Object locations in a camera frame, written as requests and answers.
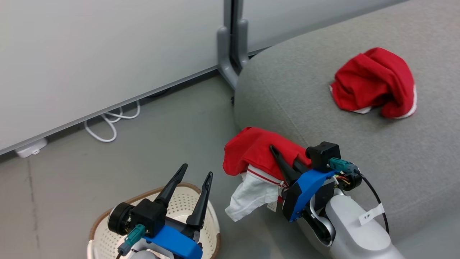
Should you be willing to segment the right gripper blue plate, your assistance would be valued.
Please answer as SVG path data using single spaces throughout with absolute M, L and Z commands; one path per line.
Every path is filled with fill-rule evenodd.
M 345 191 L 358 187 L 363 180 L 361 175 L 356 173 L 349 175 L 333 169 L 330 172 L 319 172 L 310 169 L 299 159 L 294 160 L 292 167 L 284 160 L 283 155 L 275 146 L 271 145 L 270 151 L 288 186 L 282 193 L 282 212 L 290 222 L 302 216 L 304 208 L 327 180 L 337 176 L 340 187 Z

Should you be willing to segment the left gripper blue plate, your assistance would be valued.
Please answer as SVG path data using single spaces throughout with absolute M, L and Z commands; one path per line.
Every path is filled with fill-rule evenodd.
M 156 217 L 165 217 L 171 197 L 177 185 L 182 182 L 187 167 L 188 164 L 182 164 L 154 200 Z M 154 238 L 147 237 L 145 233 L 131 251 L 120 259 L 201 259 L 203 251 L 199 238 L 205 222 L 212 180 L 213 172 L 209 172 L 194 210 L 185 223 L 166 216 L 165 226 Z M 130 227 L 130 215 L 135 206 L 126 202 L 118 204 L 109 214 L 108 229 L 126 238 L 134 229 Z

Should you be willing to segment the red garment white lining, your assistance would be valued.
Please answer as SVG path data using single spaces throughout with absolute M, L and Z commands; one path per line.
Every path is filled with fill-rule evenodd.
M 305 155 L 306 149 L 289 139 L 262 128 L 244 128 L 224 148 L 224 172 L 242 178 L 225 208 L 234 222 L 263 205 L 276 205 L 281 189 L 288 186 L 270 146 L 281 152 L 289 166 L 296 159 L 308 167 L 312 164 Z

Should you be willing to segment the red garment white trim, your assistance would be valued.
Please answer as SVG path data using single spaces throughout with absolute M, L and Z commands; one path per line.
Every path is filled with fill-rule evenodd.
M 376 107 L 383 117 L 404 119 L 417 109 L 417 92 L 407 63 L 391 51 L 376 47 L 346 62 L 335 73 L 329 90 L 336 105 L 366 114 Z

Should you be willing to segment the white perforated laundry basket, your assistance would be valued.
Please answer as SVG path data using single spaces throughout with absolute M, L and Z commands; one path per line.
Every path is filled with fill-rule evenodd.
M 199 187 L 190 183 L 180 183 L 169 202 L 167 217 L 185 223 L 192 213 L 194 206 L 201 194 Z M 115 259 L 117 248 L 125 236 L 117 235 L 108 229 L 108 216 L 111 210 L 107 210 L 93 224 L 90 230 L 87 245 L 87 259 Z M 205 223 L 200 231 L 199 242 L 202 244 L 202 259 L 216 259 L 220 251 L 221 235 L 220 225 L 215 210 L 208 202 Z

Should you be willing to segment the grey fabric sofa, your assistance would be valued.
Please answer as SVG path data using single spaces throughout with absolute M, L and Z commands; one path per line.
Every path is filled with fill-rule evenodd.
M 329 85 L 381 47 L 408 64 L 414 115 L 341 110 Z M 406 0 L 276 44 L 240 72 L 235 121 L 303 146 L 337 143 L 381 197 L 407 259 L 460 259 L 460 0 Z

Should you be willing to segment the white power adapter box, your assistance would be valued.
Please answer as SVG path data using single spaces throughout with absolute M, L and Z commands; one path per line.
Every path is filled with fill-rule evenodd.
M 48 141 L 46 138 L 41 138 L 39 140 L 21 146 L 18 149 L 15 149 L 14 151 L 20 158 L 27 158 L 29 156 L 39 154 L 41 149 L 43 149 L 47 145 L 47 143 Z

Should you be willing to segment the grey partition post foot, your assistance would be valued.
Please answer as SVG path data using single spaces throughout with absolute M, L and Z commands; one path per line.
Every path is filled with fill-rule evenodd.
M 244 0 L 224 0 L 224 25 L 217 31 L 217 69 L 235 90 L 239 72 L 249 61 L 248 27 Z

